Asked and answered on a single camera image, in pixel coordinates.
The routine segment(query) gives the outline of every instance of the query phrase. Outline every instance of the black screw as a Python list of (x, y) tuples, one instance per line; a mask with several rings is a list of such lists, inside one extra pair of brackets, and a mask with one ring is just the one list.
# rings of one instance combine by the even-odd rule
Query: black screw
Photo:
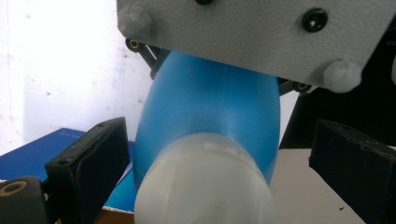
[(303, 27), (309, 33), (320, 31), (326, 26), (328, 20), (327, 12), (322, 8), (312, 8), (303, 16)]
[(195, 0), (199, 5), (208, 5), (210, 4), (213, 0)]

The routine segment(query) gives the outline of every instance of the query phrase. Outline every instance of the black metal bracket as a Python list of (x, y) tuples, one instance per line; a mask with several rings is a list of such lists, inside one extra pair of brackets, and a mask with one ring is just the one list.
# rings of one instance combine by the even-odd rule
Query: black metal bracket
[(151, 68), (150, 77), (154, 80), (160, 70), (166, 57), (171, 50), (154, 47), (151, 45), (136, 42), (131, 39), (125, 39), (126, 47), (136, 53), (139, 53), (148, 66)]
[(129, 161), (125, 118), (99, 123), (45, 165), (43, 183), (25, 176), (0, 185), (0, 223), (91, 224)]
[(309, 166), (366, 223), (396, 223), (396, 150), (349, 126), (320, 120)]

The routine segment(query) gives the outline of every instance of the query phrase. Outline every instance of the white bottle cap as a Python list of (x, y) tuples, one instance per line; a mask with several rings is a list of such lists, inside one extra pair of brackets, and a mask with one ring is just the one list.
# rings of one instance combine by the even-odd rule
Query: white bottle cap
[(146, 174), (134, 211), (137, 224), (276, 223), (271, 192), (254, 160), (214, 133), (169, 144)]

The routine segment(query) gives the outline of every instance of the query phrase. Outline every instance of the blue plastic bottle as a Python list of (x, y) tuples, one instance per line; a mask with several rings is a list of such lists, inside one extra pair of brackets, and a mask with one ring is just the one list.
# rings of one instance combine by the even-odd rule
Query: blue plastic bottle
[(267, 183), (279, 138), (276, 78), (173, 51), (156, 76), (134, 152), (138, 189), (157, 155), (193, 133), (223, 134), (243, 146)]

